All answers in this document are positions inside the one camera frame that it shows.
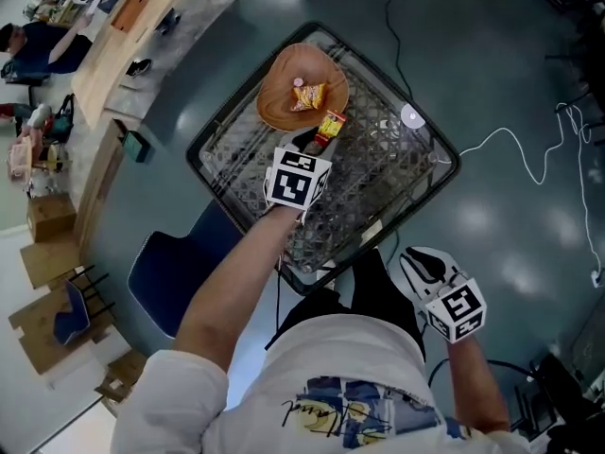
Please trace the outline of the grey stone curved bench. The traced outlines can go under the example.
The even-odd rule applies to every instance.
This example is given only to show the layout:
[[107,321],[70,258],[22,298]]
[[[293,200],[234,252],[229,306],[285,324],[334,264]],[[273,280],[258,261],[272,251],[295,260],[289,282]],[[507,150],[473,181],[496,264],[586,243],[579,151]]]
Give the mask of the grey stone curved bench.
[[151,68],[136,78],[124,77],[108,98],[114,113],[143,118],[158,95],[164,78],[176,69],[185,55],[213,22],[235,0],[177,0],[172,9],[181,14],[176,28],[166,35],[153,36],[136,60],[152,59]]

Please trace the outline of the red yellow snack packet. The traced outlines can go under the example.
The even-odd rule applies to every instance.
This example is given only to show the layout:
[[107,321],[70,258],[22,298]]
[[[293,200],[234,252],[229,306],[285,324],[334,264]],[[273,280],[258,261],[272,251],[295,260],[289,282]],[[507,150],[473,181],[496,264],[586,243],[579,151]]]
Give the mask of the red yellow snack packet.
[[328,111],[313,138],[313,154],[319,155],[326,151],[328,146],[338,137],[346,122],[347,117],[344,114]]

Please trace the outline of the teal and black bag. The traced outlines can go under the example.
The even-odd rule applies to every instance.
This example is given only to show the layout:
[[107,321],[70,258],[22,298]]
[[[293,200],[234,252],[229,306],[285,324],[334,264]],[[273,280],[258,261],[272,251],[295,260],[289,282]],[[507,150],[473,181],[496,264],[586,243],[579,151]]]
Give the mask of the teal and black bag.
[[75,95],[67,95],[59,110],[52,114],[46,123],[44,140],[48,143],[65,144],[74,127]]

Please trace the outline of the person's black shorts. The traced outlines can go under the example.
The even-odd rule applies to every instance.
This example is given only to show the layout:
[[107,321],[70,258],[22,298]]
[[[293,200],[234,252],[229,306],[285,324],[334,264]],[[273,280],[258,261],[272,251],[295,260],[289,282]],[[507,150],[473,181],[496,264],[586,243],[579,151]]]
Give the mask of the person's black shorts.
[[372,249],[355,260],[353,273],[354,294],[350,307],[339,301],[340,294],[335,290],[321,288],[309,293],[290,310],[265,350],[299,323],[320,316],[355,314],[404,330],[420,348],[423,361],[426,361],[424,340],[417,325],[414,305],[389,278],[380,253]]

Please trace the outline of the person's left forearm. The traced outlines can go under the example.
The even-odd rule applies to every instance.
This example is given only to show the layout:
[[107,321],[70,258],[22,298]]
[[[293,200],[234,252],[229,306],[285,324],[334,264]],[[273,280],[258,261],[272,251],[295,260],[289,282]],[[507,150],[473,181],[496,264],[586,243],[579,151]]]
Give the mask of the person's left forearm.
[[301,215],[295,208],[276,206],[250,228],[197,290],[175,350],[229,370],[237,342]]

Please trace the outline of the wooden bowl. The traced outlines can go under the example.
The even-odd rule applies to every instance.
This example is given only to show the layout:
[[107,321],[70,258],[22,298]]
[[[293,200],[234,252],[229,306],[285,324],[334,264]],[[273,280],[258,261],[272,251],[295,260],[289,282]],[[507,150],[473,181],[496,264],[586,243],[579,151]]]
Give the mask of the wooden bowl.
[[[325,85],[325,98],[318,109],[294,112],[294,80],[305,85]],[[317,127],[329,111],[342,113],[349,101],[349,82],[344,72],[313,44],[286,47],[271,65],[256,98],[260,118],[278,131]]]

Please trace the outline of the yellow stool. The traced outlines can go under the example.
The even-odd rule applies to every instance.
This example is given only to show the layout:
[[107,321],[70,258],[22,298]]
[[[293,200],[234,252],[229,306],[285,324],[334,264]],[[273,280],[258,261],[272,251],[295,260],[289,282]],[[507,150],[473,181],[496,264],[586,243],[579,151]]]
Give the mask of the yellow stool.
[[40,157],[33,160],[32,169],[59,173],[67,170],[71,163],[65,146],[55,143],[43,147]]

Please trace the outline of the wooden partition panel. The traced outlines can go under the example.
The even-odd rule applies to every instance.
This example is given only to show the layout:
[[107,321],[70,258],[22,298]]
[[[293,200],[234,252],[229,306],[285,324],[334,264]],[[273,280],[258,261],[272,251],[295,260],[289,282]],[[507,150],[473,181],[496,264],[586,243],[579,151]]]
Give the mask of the wooden partition panel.
[[86,255],[95,234],[101,212],[124,157],[122,141],[127,128],[121,120],[112,119],[93,161],[74,226],[79,257]]

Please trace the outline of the orange yellow snack packet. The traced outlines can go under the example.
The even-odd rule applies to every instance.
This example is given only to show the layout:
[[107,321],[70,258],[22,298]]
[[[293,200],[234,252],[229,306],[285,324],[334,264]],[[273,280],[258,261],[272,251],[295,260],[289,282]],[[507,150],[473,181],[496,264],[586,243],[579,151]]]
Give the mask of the orange yellow snack packet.
[[290,108],[292,112],[319,110],[325,101],[326,84],[295,85],[292,88],[292,94],[295,98],[295,102]]

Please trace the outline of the dark green box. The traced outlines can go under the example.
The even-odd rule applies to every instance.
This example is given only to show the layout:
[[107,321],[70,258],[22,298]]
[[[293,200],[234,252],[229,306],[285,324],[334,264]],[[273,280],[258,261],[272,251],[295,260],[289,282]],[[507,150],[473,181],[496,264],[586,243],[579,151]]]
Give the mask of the dark green box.
[[122,149],[134,163],[144,163],[150,144],[138,131],[127,131],[122,139]]

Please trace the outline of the closed cardboard box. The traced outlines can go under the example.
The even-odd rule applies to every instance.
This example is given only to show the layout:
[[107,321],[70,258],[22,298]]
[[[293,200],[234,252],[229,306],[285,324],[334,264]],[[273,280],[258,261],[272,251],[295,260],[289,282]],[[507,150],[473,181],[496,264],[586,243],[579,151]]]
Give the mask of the closed cardboard box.
[[35,243],[73,230],[77,212],[67,193],[30,198],[27,225]]

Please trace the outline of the person's right forearm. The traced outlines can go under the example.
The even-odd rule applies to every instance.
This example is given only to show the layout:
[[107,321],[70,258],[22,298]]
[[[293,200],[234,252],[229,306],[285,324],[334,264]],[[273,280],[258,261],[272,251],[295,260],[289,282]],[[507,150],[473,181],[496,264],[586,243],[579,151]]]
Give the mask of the person's right forearm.
[[474,337],[447,345],[456,416],[484,434],[510,431],[506,403]]

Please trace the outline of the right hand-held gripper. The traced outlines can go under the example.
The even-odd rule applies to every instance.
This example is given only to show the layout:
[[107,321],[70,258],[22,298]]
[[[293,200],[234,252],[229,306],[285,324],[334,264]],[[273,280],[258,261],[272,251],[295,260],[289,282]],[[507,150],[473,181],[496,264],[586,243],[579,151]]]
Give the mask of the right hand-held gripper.
[[[425,291],[436,292],[460,271],[450,253],[412,247],[400,253],[400,266],[410,288],[420,300]],[[487,305],[474,278],[440,292],[423,305],[428,324],[450,344],[457,343],[481,329],[487,318]]]

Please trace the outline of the orange wooden tray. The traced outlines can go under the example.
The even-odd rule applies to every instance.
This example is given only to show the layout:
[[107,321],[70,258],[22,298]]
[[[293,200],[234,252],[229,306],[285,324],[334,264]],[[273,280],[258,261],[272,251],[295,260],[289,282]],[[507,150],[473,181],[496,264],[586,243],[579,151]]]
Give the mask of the orange wooden tray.
[[119,11],[112,18],[111,26],[129,33],[147,5],[147,0],[125,0]]

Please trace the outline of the person's white printed shirt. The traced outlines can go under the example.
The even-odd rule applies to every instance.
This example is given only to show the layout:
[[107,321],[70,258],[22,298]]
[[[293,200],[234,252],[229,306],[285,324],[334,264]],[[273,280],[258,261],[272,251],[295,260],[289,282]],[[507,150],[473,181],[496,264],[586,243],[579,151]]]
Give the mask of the person's white printed shirt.
[[212,361],[154,354],[119,411],[112,454],[530,454],[523,437],[444,416],[419,347],[358,315],[317,317],[268,349],[240,404]]

